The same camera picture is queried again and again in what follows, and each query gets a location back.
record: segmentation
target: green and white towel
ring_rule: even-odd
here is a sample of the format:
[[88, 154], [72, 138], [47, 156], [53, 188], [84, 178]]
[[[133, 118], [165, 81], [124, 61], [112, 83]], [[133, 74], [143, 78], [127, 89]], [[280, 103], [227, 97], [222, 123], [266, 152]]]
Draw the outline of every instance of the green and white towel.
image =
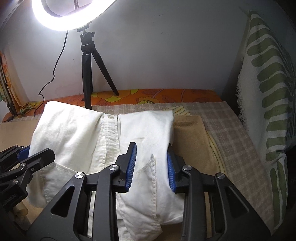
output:
[[238, 104], [244, 127], [270, 178], [274, 228], [282, 223], [287, 203], [285, 151], [295, 143], [295, 73], [289, 53], [255, 11], [238, 78]]

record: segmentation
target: white wall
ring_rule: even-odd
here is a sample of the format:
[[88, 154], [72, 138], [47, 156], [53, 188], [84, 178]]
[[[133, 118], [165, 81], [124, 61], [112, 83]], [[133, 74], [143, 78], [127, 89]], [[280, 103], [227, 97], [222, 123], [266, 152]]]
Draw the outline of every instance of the white wall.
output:
[[[221, 95], [250, 10], [257, 10], [296, 63], [296, 33], [272, 0], [120, 0], [90, 25], [96, 48], [116, 87], [213, 89]], [[56, 79], [46, 99], [82, 93], [80, 33], [69, 31]], [[0, 50], [29, 100], [41, 100], [65, 32], [42, 26], [30, 0], [16, 9], [1, 33]], [[93, 61], [95, 91], [109, 90]]]
[[2, 31], [2, 26], [6, 24], [11, 15], [14, 13], [15, 9], [23, 0], [1, 0], [0, 1], [0, 32]]

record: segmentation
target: orange bedsheet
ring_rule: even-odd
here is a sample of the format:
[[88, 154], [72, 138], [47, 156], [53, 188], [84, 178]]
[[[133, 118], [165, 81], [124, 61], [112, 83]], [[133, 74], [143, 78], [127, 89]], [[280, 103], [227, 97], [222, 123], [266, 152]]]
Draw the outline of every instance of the orange bedsheet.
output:
[[[119, 104], [146, 104], [146, 103], [192, 103], [192, 102], [221, 102], [222, 100], [213, 90], [192, 89], [135, 89], [119, 90], [119, 96], [114, 96], [112, 91], [96, 92], [91, 95], [92, 105], [119, 105]], [[74, 95], [52, 99], [72, 105], [84, 106], [83, 95]], [[47, 100], [37, 110], [36, 115], [43, 113]], [[24, 116], [32, 116], [34, 110]], [[6, 114], [3, 121], [11, 116]]]

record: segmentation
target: folded white shirt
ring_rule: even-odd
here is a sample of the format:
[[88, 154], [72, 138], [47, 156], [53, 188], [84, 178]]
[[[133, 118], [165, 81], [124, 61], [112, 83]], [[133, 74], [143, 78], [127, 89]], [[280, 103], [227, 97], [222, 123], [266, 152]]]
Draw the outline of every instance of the folded white shirt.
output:
[[168, 183], [166, 153], [172, 126], [172, 111], [116, 116], [48, 102], [34, 131], [29, 156], [50, 148], [56, 158], [33, 175], [27, 187], [29, 201], [45, 207], [76, 172], [101, 171], [135, 142], [131, 188], [126, 194], [116, 194], [118, 233], [120, 240], [154, 240], [162, 232], [161, 224], [178, 223], [183, 217], [184, 198], [174, 194]]

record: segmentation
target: silver rivet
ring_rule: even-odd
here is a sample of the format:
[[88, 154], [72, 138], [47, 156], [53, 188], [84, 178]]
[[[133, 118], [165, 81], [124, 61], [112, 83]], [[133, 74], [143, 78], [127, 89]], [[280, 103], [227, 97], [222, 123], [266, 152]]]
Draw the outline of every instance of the silver rivet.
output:
[[225, 175], [223, 173], [219, 172], [219, 173], [217, 173], [217, 177], [219, 179], [224, 179]]
[[192, 167], [191, 167], [190, 165], [184, 165], [184, 166], [183, 166], [183, 169], [184, 169], [185, 171], [190, 171], [190, 170], [192, 169]]
[[84, 176], [83, 172], [78, 172], [78, 173], [75, 174], [75, 177], [77, 179], [83, 178], [83, 176]]
[[113, 164], [113, 165], [111, 165], [111, 166], [109, 167], [109, 169], [110, 169], [111, 171], [116, 171], [116, 170], [118, 169], [118, 166], [115, 165], [115, 164]]

